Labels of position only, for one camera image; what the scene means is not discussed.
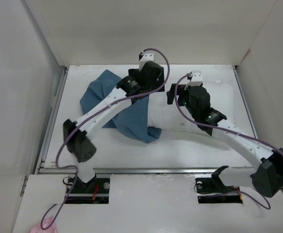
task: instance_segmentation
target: white table surface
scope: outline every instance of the white table surface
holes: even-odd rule
[[[29,177],[14,233],[28,233],[46,210],[61,203],[66,175]],[[243,204],[198,204],[192,175],[112,175],[109,204],[66,204],[58,233],[283,233],[283,195],[271,210],[243,196]],[[264,203],[253,189],[242,188]],[[50,213],[54,215],[57,207]]]
[[[82,115],[79,100],[91,81],[106,69],[120,77],[137,65],[87,65],[70,66],[61,98],[45,168],[54,168],[56,153],[63,142],[62,124],[68,118],[75,120]],[[181,76],[200,70],[207,82],[230,83],[234,90],[235,124],[245,133],[253,135],[249,117],[231,65],[171,65],[170,80],[166,91]],[[215,168],[222,165],[245,167],[250,164],[227,145],[209,136],[181,131],[162,131],[159,140],[145,144],[129,139],[116,129],[101,129],[93,140],[97,152],[93,157],[94,168]],[[60,165],[73,164],[65,148]]]

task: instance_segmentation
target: blue fabric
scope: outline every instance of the blue fabric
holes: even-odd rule
[[[121,80],[119,76],[105,70],[95,81],[91,82],[80,100],[83,114],[100,103],[116,84]],[[117,128],[125,136],[150,143],[161,135],[161,129],[148,127],[149,97],[138,100],[130,107],[118,113],[104,128]]]

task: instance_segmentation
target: purple cable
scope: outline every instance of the purple cable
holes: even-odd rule
[[[68,190],[67,194],[65,195],[65,198],[63,200],[63,202],[61,203],[59,209],[57,210],[55,216],[54,216],[54,219],[52,220],[52,222],[47,226],[47,227],[44,227],[43,226],[43,221],[44,221],[44,218],[46,217],[46,215],[49,213],[49,211],[54,207],[56,206],[57,204],[54,204],[52,205],[46,212],[45,214],[43,215],[42,219],[41,219],[41,222],[40,222],[40,227],[42,230],[47,230],[48,228],[51,227],[51,225],[55,222],[57,216],[59,215],[59,212],[61,211],[61,209],[63,208],[65,202],[67,201],[68,199],[68,196],[69,194],[71,193],[74,185],[76,184],[77,182],[77,179],[78,179],[78,167],[75,166],[75,165],[68,165],[68,166],[62,166],[60,167],[58,165],[58,160],[59,160],[59,156],[61,154],[61,152],[63,151],[64,147],[66,146],[66,144],[68,143],[68,141],[71,139],[71,137],[76,133],[77,130],[79,130],[79,128],[81,128],[86,122],[88,122],[90,119],[96,117],[97,115],[99,115],[100,113],[104,112],[105,110],[107,110],[109,107],[111,107],[112,105],[115,105],[121,101],[124,101],[124,100],[129,100],[129,99],[132,99],[132,98],[140,98],[140,97],[144,97],[144,96],[148,96],[154,92],[157,92],[158,90],[160,90],[167,82],[168,78],[169,78],[169,73],[170,73],[170,65],[169,65],[169,62],[168,62],[168,59],[166,58],[166,56],[159,50],[157,49],[154,49],[154,48],[149,48],[149,49],[145,49],[143,50],[143,52],[146,52],[146,51],[155,51],[157,53],[159,53],[163,58],[164,60],[166,61],[166,65],[167,65],[167,75],[166,75],[166,78],[165,78],[165,81],[162,83],[162,85],[160,85],[160,87],[156,88],[155,90],[153,91],[150,91],[150,92],[147,92],[147,93],[143,93],[143,94],[138,94],[138,95],[134,95],[134,96],[129,96],[129,97],[125,97],[125,98],[121,98],[119,100],[116,100],[114,102],[112,102],[109,106],[106,106],[104,107],[103,109],[99,110],[98,112],[94,113],[93,115],[89,116],[87,119],[85,119],[83,122],[81,122],[80,125],[78,125],[69,135],[68,137],[65,139],[65,141],[62,143],[62,145],[60,146],[59,150],[58,150],[58,153],[56,155],[56,159],[55,159],[55,164],[56,164],[56,167],[58,169],[67,169],[67,168],[73,168],[76,170],[75,172],[75,177],[74,177],[74,180],[73,180],[73,183],[72,183],[72,186],[71,188]]]
[[[192,122],[192,123],[194,123],[194,124],[196,124],[196,125],[198,125],[198,126],[203,126],[203,127],[208,127],[208,128],[213,128],[213,129],[217,129],[217,130],[226,131],[226,132],[233,133],[233,134],[235,134],[235,135],[239,135],[239,136],[241,136],[241,137],[244,137],[244,138],[247,138],[247,139],[250,139],[250,140],[259,142],[259,143],[261,143],[261,144],[263,144],[263,145],[266,145],[267,147],[272,148],[273,150],[275,150],[277,153],[279,153],[279,154],[283,157],[283,153],[282,153],[278,148],[276,148],[275,146],[269,144],[269,143],[266,142],[266,141],[263,141],[263,140],[261,140],[261,139],[257,139],[257,138],[254,138],[254,137],[250,137],[250,136],[248,136],[248,135],[241,134],[241,133],[235,132],[235,131],[233,131],[233,130],[225,129],[225,128],[222,128],[222,127],[217,127],[217,126],[213,126],[213,125],[207,125],[207,124],[198,123],[198,122],[196,122],[196,121],[190,119],[189,117],[187,117],[187,116],[184,114],[184,112],[181,110],[181,108],[180,108],[180,106],[179,106],[179,104],[178,104],[178,101],[177,101],[177,89],[178,89],[179,83],[180,83],[183,79],[185,79],[186,77],[190,77],[190,75],[191,75],[191,74],[186,74],[186,75],[184,75],[183,77],[181,77],[181,78],[177,81],[176,87],[175,87],[175,93],[174,93],[174,99],[175,99],[175,102],[176,102],[176,106],[177,106],[179,112],[181,113],[181,115],[182,115],[185,119],[187,119],[188,121],[190,121],[190,122]]]
[[[216,197],[222,197],[222,196],[225,196],[227,194],[230,194],[230,193],[241,193],[241,194],[244,194],[246,196],[248,196],[250,199],[252,199],[255,203],[257,203],[258,205],[260,205],[261,207],[267,209],[267,210],[270,210],[271,209],[271,204],[269,203],[269,201],[266,199],[265,196],[261,195],[261,197],[263,197],[263,199],[266,201],[267,203],[267,207],[265,205],[263,205],[262,203],[260,203],[256,198],[254,198],[253,196],[251,196],[250,194],[246,193],[246,192],[243,192],[243,191],[238,191],[238,190],[235,190],[235,191],[231,191],[231,192],[228,192],[228,193],[221,193],[221,194],[216,194],[216,195],[211,195],[211,196],[207,196],[209,198],[216,198]]]

